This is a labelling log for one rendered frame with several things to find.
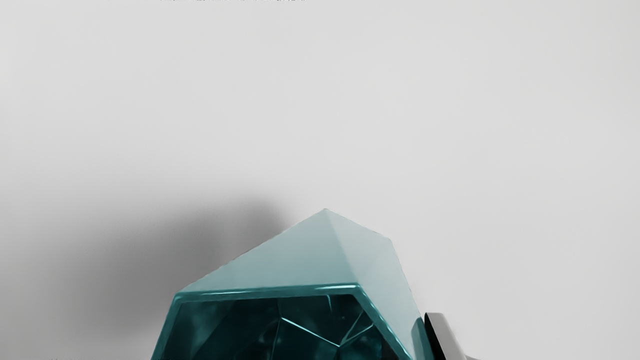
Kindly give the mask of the teal faceted mug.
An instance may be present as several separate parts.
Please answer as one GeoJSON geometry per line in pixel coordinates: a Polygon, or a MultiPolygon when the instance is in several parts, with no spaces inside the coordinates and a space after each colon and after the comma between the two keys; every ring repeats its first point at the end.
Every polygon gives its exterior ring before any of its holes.
{"type": "Polygon", "coordinates": [[[321,210],[178,291],[151,360],[434,360],[390,239],[321,210]]]}

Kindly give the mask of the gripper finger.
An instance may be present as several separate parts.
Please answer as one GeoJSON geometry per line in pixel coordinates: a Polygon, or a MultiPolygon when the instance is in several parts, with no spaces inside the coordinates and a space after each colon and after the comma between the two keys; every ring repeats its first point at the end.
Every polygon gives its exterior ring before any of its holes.
{"type": "Polygon", "coordinates": [[[480,360],[464,353],[443,313],[426,312],[423,323],[435,360],[480,360]]]}

